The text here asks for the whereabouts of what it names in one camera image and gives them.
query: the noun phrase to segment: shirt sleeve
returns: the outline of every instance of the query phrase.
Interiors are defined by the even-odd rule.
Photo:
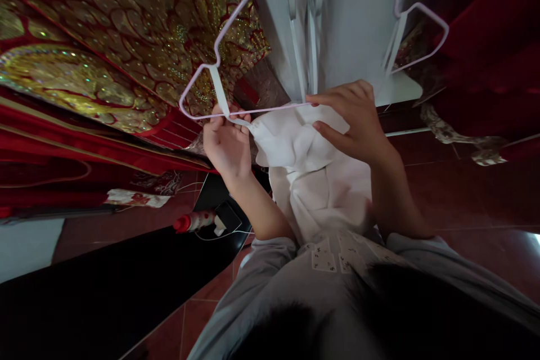
[[[472,293],[470,285],[466,287],[467,283],[461,282],[463,280],[487,284],[519,301],[532,304],[525,295],[502,278],[457,254],[440,236],[417,240],[392,233],[386,241],[386,248],[407,259],[421,270],[449,279],[449,282],[463,290],[468,290],[468,293]]]
[[[218,303],[193,346],[188,360],[221,358],[234,346],[238,336],[231,325],[259,295],[270,279],[296,257],[295,243],[286,237],[251,243],[251,252],[243,259],[236,280]]]

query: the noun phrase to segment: person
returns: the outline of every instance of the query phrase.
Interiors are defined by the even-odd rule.
[[[255,240],[189,359],[538,358],[538,307],[433,235],[381,129],[372,87],[359,80],[307,101],[350,125],[341,134],[313,124],[371,167],[382,242],[337,229],[298,247],[252,174],[248,129],[212,118],[204,149]]]

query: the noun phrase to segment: red cap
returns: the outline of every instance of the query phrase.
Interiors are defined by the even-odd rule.
[[[174,221],[173,228],[176,229],[176,233],[187,232],[190,230],[191,217],[189,215],[183,215]]]

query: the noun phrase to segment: gold trim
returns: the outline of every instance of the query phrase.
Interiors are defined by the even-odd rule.
[[[102,159],[102,160],[107,160],[107,161],[110,161],[110,162],[119,164],[119,165],[121,165],[121,166],[126,166],[126,167],[129,167],[129,168],[138,170],[139,172],[143,172],[143,173],[146,173],[146,174],[150,174],[151,176],[161,176],[161,175],[162,175],[162,173],[159,174],[159,173],[151,173],[151,172],[147,172],[146,170],[143,170],[143,169],[138,168],[138,167],[136,167],[136,166],[132,166],[132,165],[130,165],[130,164],[121,162],[121,161],[119,161],[119,160],[111,159],[110,157],[105,157],[105,156],[98,155],[98,154],[95,154],[95,153],[92,153],[92,152],[88,152],[88,151],[84,151],[84,150],[82,150],[82,149],[78,149],[78,148],[75,148],[75,147],[72,147],[72,146],[67,146],[67,145],[64,145],[63,143],[51,141],[50,139],[42,138],[42,137],[40,137],[40,136],[31,135],[31,134],[26,133],[26,132],[24,132],[24,131],[21,131],[21,130],[19,130],[19,129],[15,129],[15,128],[8,127],[8,126],[6,126],[6,125],[4,125],[4,124],[0,124],[0,129],[3,129],[4,131],[16,133],[16,134],[18,134],[18,135],[21,135],[21,136],[24,136],[24,137],[26,137],[26,138],[30,138],[30,139],[33,139],[33,140],[36,140],[36,141],[39,141],[39,142],[48,143],[49,145],[59,146],[59,147],[62,147],[62,148],[65,148],[65,149],[68,149],[68,150],[71,150],[71,151],[74,151],[74,152],[81,153],[81,154],[83,154],[83,155],[93,156],[94,158],[99,158],[99,159]]]
[[[57,118],[53,118],[47,114],[44,114],[42,112],[39,112],[37,110],[34,110],[30,107],[27,107],[27,106],[24,106],[22,104],[19,104],[13,100],[9,100],[7,98],[4,98],[4,97],[0,97],[0,105],[3,105],[5,107],[9,107],[13,110],[17,110],[17,111],[21,111],[22,113],[26,113],[26,114],[29,114],[29,115],[32,115],[32,116],[36,116],[37,118],[41,118],[42,120],[45,120],[45,121],[49,121],[53,124],[56,124],[56,125],[59,125],[61,127],[64,127],[64,128],[67,128],[67,129],[71,129],[72,131],[77,131],[77,132],[84,132],[84,133],[89,133],[91,135],[95,135],[97,133],[103,133],[103,134],[112,134],[112,132],[110,131],[105,131],[105,130],[99,130],[99,129],[96,129],[96,130],[93,130],[93,129],[85,129],[85,130],[82,130],[81,127],[77,127],[76,125],[71,125],[71,124],[68,124],[62,120],[59,120]]]
[[[21,111],[22,113],[26,113],[26,114],[29,114],[29,115],[36,116],[36,117],[38,117],[40,119],[43,119],[45,121],[56,124],[59,127],[71,129],[72,131],[77,131],[77,132],[82,132],[82,133],[85,133],[85,134],[93,135],[93,136],[96,136],[98,138],[103,138],[103,139],[107,139],[109,141],[121,143],[122,145],[128,145],[128,146],[136,147],[138,149],[142,149],[142,150],[145,150],[147,152],[156,153],[158,155],[163,155],[163,156],[168,156],[170,158],[175,158],[175,159],[188,161],[188,162],[197,164],[199,166],[202,166],[205,169],[210,169],[211,168],[206,163],[204,163],[202,160],[199,160],[199,159],[197,159],[195,157],[177,156],[177,155],[169,154],[169,153],[166,153],[166,152],[155,151],[153,149],[145,148],[144,146],[134,145],[134,144],[129,143],[129,142],[124,142],[124,141],[120,141],[118,139],[109,138],[109,137],[104,136],[104,135],[99,135],[99,133],[110,134],[110,135],[115,135],[115,133],[105,131],[105,130],[99,130],[99,129],[93,130],[93,129],[86,129],[86,128],[82,128],[82,127],[77,127],[76,125],[68,124],[68,123],[66,123],[66,122],[64,122],[62,120],[50,117],[47,114],[44,114],[44,113],[39,112],[37,110],[34,110],[34,109],[30,108],[30,107],[23,106],[21,104],[16,103],[15,101],[8,100],[7,98],[4,98],[4,97],[0,97],[0,105],[6,106],[6,107],[11,108],[11,109],[16,110],[16,111]]]

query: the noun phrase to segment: black hair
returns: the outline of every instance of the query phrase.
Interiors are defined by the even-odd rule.
[[[489,286],[459,282],[496,300],[497,309],[439,277],[396,264],[374,265],[365,279],[356,274],[348,290],[352,311],[390,359],[540,358],[537,308]],[[227,358],[316,359],[330,317],[317,318],[298,303],[277,307]]]
[[[297,302],[279,305],[257,323],[226,358],[315,360],[320,353],[320,336],[327,319],[328,316],[317,319],[312,308]]]

